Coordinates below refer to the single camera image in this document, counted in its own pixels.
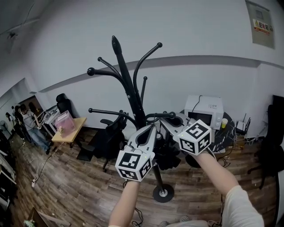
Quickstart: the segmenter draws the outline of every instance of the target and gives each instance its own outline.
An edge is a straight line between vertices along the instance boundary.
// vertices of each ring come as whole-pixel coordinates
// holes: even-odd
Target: person
[[[13,106],[12,106],[12,115],[15,116],[15,109]]]
[[[14,119],[9,113],[6,113],[6,117],[8,118],[8,120],[12,123],[13,128],[15,130],[15,132],[18,134],[18,136],[21,138],[21,140],[24,140],[24,134],[22,133],[20,126],[17,122],[16,119]]]
[[[10,123],[13,125],[13,128],[15,126],[14,118],[7,112],[6,113],[6,118],[10,121]]]
[[[225,197],[222,215],[223,227],[264,227],[262,216],[249,201],[246,191],[238,184],[235,176],[222,167],[216,159],[207,152],[194,156],[197,163],[212,181],[213,185]],[[127,227],[132,219],[140,182],[128,181],[122,195],[115,205],[109,220],[110,227]],[[208,227],[206,221],[181,220],[180,223],[162,222],[161,227]]]
[[[20,120],[21,124],[25,124],[26,129],[28,131],[28,134],[30,137],[34,140],[35,143],[37,143],[43,150],[45,150],[46,154],[49,154],[50,150],[50,143],[46,140],[45,136],[40,132],[40,124],[37,119],[37,116],[31,112],[30,110],[27,110],[26,105],[22,104],[20,106],[21,112],[22,112],[22,120]]]
[[[15,119],[18,123],[23,122],[23,116],[21,115],[21,110],[19,106],[15,106]]]

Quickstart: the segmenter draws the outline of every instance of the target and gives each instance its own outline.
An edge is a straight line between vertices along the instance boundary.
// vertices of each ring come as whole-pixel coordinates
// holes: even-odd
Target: chair armrest
[[[106,125],[111,125],[113,123],[112,121],[107,120],[107,119],[102,119],[100,122]]]

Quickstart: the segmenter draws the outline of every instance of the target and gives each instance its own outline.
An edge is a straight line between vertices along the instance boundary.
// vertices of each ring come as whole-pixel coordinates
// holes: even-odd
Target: microwave
[[[186,101],[185,115],[196,121],[202,120],[212,129],[219,130],[224,115],[222,99],[190,95]]]

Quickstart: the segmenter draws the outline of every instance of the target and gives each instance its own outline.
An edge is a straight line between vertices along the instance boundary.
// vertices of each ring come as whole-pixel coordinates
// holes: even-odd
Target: black office chair
[[[64,93],[57,95],[56,101],[57,101],[57,107],[61,114],[64,113],[66,110],[68,110],[71,116],[75,118],[72,111],[71,101],[68,98],[66,98]]]
[[[261,143],[261,148],[256,152],[260,165],[248,170],[248,174],[257,169],[262,169],[262,189],[267,176],[275,176],[284,170],[284,151],[281,143],[284,136],[284,121],[282,120],[282,107],[284,97],[273,96],[273,104],[268,107],[268,130],[267,135]]]
[[[82,146],[79,159],[90,161],[92,156],[104,157],[106,161],[103,171],[106,172],[106,165],[110,159],[117,158],[119,151],[125,145],[125,138],[122,130],[126,127],[127,119],[119,116],[114,122],[102,119],[101,123],[106,124],[105,129],[99,130],[87,146]]]

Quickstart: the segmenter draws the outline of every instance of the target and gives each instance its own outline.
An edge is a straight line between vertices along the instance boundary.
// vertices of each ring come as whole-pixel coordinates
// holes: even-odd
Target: jeans
[[[28,134],[43,150],[46,151],[49,148],[45,136],[38,129],[30,129],[28,130]]]

